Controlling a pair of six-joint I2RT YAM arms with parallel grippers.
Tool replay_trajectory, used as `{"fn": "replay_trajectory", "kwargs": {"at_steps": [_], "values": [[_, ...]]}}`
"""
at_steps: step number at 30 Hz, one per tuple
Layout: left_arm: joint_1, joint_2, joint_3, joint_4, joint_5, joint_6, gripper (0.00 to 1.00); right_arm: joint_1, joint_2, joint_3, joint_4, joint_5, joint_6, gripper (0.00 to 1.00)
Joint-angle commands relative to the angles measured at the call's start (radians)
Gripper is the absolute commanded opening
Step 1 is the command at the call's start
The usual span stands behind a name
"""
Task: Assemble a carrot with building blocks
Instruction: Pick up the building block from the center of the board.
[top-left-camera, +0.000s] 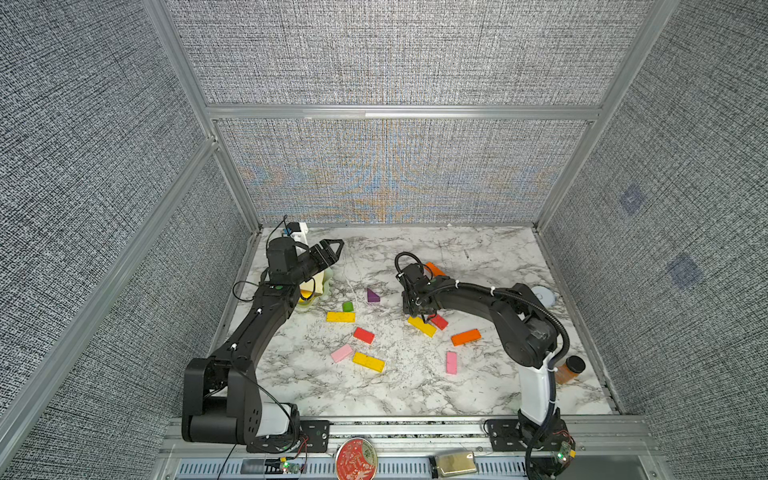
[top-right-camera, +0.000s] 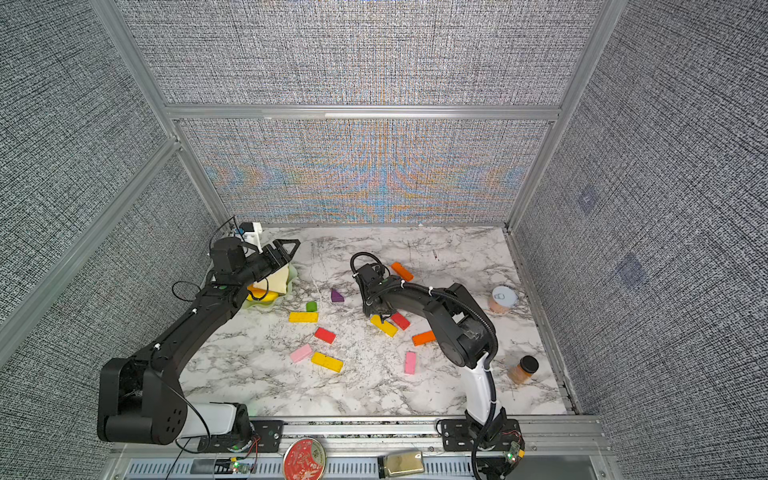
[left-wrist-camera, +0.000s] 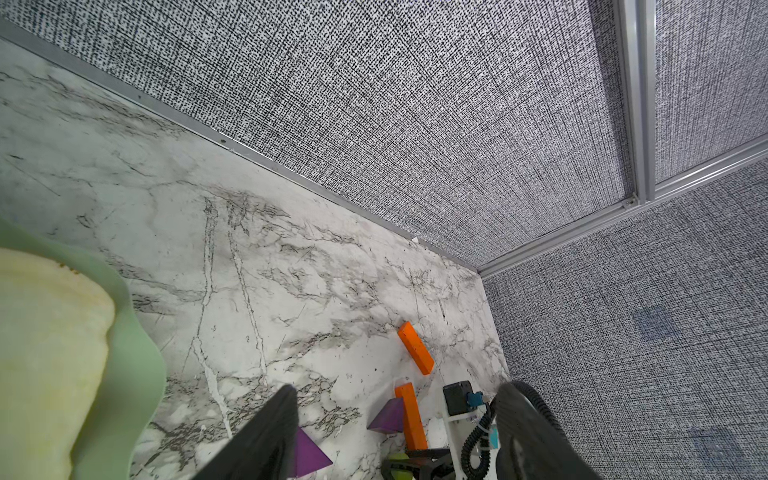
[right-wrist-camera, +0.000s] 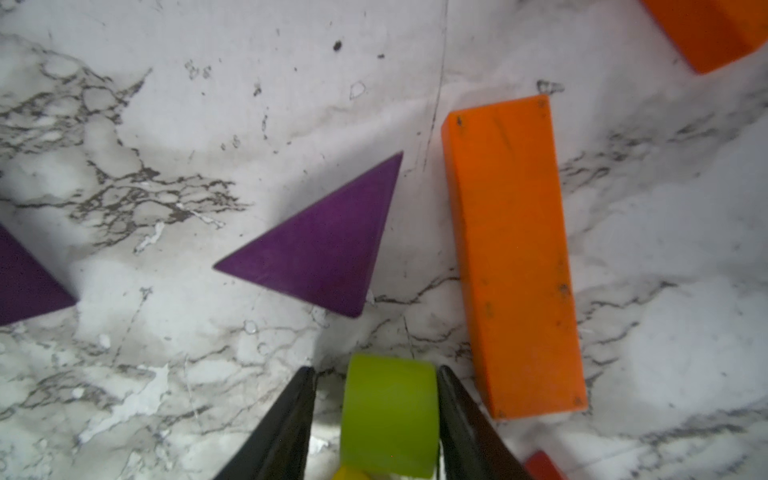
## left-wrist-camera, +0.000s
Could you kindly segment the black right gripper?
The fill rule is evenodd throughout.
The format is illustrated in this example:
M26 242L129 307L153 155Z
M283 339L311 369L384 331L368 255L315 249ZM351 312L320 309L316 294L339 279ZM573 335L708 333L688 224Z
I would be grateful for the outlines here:
M456 471L449 448L407 450L408 470L414 479L454 480Z

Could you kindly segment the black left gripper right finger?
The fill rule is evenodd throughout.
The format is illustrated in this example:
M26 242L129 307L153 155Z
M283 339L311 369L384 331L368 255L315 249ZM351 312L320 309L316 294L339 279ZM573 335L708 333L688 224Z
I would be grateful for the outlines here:
M573 449L561 430L519 390L502 384L494 398L500 448L499 479L597 479L599 474Z

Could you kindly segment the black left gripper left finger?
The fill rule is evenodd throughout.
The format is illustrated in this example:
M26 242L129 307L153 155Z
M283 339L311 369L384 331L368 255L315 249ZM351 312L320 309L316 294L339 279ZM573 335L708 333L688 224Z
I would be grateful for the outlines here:
M297 430L297 392L283 385L194 479L287 479Z

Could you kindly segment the lime green cylinder block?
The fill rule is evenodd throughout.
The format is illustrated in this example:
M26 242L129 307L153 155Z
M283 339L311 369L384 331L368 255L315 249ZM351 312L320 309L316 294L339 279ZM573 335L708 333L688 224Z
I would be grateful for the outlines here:
M406 453L394 453L381 464L381 475L386 480L413 480L414 474L407 468L410 457Z

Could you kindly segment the purple triangle block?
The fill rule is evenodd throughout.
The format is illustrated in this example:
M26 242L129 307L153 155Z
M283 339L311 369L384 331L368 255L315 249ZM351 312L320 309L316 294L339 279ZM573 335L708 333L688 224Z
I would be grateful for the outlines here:
M384 435L404 432L405 406L400 397L389 399L367 426L369 431Z
M293 478L301 478L332 464L333 461L302 428L299 428L296 433L294 466L291 476Z

